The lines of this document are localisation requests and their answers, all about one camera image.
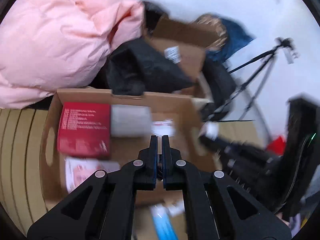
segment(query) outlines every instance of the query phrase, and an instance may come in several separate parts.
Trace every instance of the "cardboard box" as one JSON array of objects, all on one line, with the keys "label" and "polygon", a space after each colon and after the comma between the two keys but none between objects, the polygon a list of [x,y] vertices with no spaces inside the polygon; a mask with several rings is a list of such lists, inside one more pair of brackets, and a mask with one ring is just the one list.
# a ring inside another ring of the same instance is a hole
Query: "cardboard box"
[{"label": "cardboard box", "polygon": [[[48,111],[39,156],[42,194],[49,210],[67,195],[65,161],[64,157],[57,152],[56,138],[62,107],[68,101],[149,106],[153,121],[163,121],[168,118],[173,119],[176,132],[175,136],[170,137],[170,145],[181,151],[183,159],[191,161],[201,170],[215,170],[214,160],[209,152],[206,156],[199,156],[196,153],[191,131],[193,128],[200,129],[202,123],[190,96],[146,92],[143,97],[132,97],[115,96],[112,95],[111,90],[60,89],[54,95]],[[51,138],[51,142],[50,138],[48,138],[50,130],[54,135]],[[47,144],[51,143],[53,143],[52,146],[46,150]],[[147,148],[149,143],[150,136],[145,138],[111,138],[111,160],[117,161],[123,166],[135,160],[138,157],[139,151]],[[162,182],[158,181],[154,191],[137,192],[136,204],[159,203],[166,198],[181,199],[182,192],[165,191]]]},{"label": "cardboard box", "polygon": [[[178,66],[193,82],[196,82],[202,70],[206,47],[218,39],[218,34],[211,26],[185,24],[162,17],[152,37],[147,41],[162,54],[165,49],[178,46],[180,52]],[[195,87],[182,90],[184,95],[194,96],[195,93]]]}]

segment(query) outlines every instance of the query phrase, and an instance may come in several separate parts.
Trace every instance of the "pink blanket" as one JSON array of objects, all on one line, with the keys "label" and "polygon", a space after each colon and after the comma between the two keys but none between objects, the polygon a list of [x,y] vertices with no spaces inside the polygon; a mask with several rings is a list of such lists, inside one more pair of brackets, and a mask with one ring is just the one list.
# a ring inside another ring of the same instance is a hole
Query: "pink blanket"
[{"label": "pink blanket", "polygon": [[17,0],[0,25],[0,107],[88,85],[121,43],[141,36],[136,0]]}]

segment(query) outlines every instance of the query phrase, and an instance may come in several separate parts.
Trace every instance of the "red object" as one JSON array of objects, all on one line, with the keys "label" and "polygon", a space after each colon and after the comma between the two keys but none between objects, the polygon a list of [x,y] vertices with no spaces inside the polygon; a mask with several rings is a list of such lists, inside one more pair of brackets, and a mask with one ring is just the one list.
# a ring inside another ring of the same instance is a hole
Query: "red object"
[{"label": "red object", "polygon": [[282,136],[279,136],[277,139],[273,140],[267,146],[268,151],[272,151],[277,155],[283,155],[285,149],[286,141]]},{"label": "red object", "polygon": [[77,157],[110,156],[110,105],[66,102],[57,149],[61,154]]}]

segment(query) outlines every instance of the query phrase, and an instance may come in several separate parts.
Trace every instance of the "wall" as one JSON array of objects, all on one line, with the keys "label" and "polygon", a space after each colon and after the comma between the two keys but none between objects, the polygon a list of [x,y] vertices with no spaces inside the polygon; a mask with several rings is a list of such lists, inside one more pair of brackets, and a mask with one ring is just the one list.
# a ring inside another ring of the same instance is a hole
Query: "wall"
[{"label": "wall", "polygon": [[[256,39],[231,57],[236,67],[271,49],[278,36],[291,37],[300,53],[288,65],[280,51],[270,79],[257,103],[273,135],[285,133],[287,100],[301,92],[320,98],[320,27],[302,0],[153,0],[167,8],[171,17],[192,21],[206,12],[217,13],[242,22]],[[245,79],[257,68],[248,66],[237,73]],[[259,85],[257,78],[249,87],[251,93]]]}]

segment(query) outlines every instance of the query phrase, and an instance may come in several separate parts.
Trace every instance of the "pink pillow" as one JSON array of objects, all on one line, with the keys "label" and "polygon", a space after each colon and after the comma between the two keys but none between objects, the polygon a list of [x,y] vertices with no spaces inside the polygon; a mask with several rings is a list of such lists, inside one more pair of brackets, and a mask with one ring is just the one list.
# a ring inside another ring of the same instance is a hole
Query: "pink pillow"
[{"label": "pink pillow", "polygon": [[88,85],[121,43],[141,36],[137,0],[17,0],[0,25],[0,107]]}]

